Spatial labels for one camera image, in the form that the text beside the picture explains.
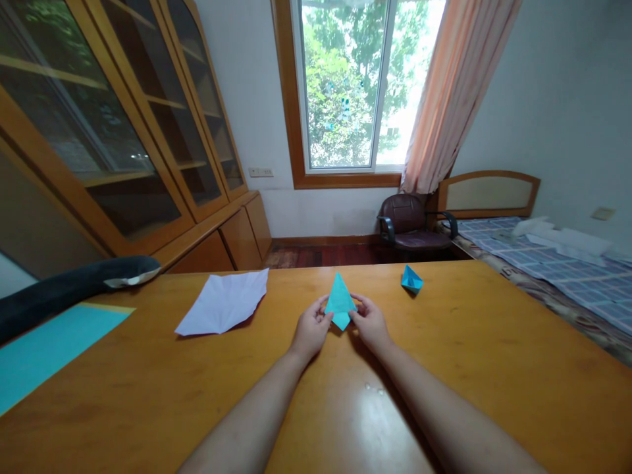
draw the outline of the glass cabinet door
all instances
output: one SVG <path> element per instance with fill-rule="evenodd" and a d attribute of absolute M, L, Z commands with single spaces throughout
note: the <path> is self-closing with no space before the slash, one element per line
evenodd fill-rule
<path fill-rule="evenodd" d="M 101 65 L 64 1 L 0 2 L 4 133 L 114 254 L 152 253 L 193 221 Z"/>
<path fill-rule="evenodd" d="M 196 220 L 201 220 L 228 203 L 219 172 L 196 114 L 186 79 L 173 61 L 178 61 L 172 44 L 167 44 L 161 24 L 149 0 L 97 0 L 89 3 L 108 46 L 122 67 L 128 84 L 136 81 L 144 98 L 141 111 L 157 138 L 165 161 L 184 191 L 184 198 Z M 166 26 L 162 25 L 167 39 Z M 125 76 L 133 71 L 135 78 Z"/>
<path fill-rule="evenodd" d="M 246 192 L 240 162 L 230 127 L 215 85 L 213 67 L 203 41 L 201 27 L 184 0 L 160 0 L 165 20 L 177 42 L 180 62 L 197 92 L 199 113 L 211 135 L 222 168 L 229 197 Z"/>

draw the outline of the wooden floor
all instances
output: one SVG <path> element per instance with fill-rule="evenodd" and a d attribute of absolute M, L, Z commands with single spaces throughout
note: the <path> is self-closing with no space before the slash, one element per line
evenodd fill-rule
<path fill-rule="evenodd" d="M 409 253 L 382 244 L 356 244 L 317 247 L 274 246 L 264 268 L 335 267 L 418 261 L 459 260 L 451 250 L 434 253 Z"/>

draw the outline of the dark red chair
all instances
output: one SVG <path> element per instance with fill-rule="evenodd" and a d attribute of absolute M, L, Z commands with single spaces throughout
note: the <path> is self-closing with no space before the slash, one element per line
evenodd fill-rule
<path fill-rule="evenodd" d="M 408 251 L 442 250 L 452 245 L 459 234 L 455 217 L 449 212 L 426 211 L 427 195 L 396 194 L 382 203 L 380 215 L 381 236 L 395 248 Z M 430 232 L 428 214 L 442 214 L 450 221 L 450 236 Z"/>

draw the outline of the blue checkered bedsheet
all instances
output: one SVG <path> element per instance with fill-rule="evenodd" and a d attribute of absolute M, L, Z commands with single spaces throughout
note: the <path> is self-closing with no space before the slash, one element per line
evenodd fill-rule
<path fill-rule="evenodd" d="M 509 245 L 492 238 L 511 230 L 519 217 L 459 221 L 459 234 L 481 249 L 545 280 L 578 304 L 632 335 L 632 268 L 604 258 L 604 268 L 559 255 L 554 248 L 532 244 L 525 236 Z"/>

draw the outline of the hand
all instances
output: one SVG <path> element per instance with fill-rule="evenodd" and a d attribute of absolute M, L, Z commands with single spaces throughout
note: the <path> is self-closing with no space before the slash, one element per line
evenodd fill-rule
<path fill-rule="evenodd" d="M 327 301 L 327 298 L 329 295 L 321 296 L 314 301 L 301 314 L 296 324 L 294 339 L 288 352 L 296 354 L 306 365 L 323 347 L 329 324 L 334 317 L 334 313 L 325 315 L 323 303 Z"/>
<path fill-rule="evenodd" d="M 360 302 L 356 311 L 349 311 L 349 316 L 360 332 L 360 337 L 375 355 L 393 345 L 388 334 L 386 321 L 382 311 L 366 296 L 351 293 L 351 297 Z"/>

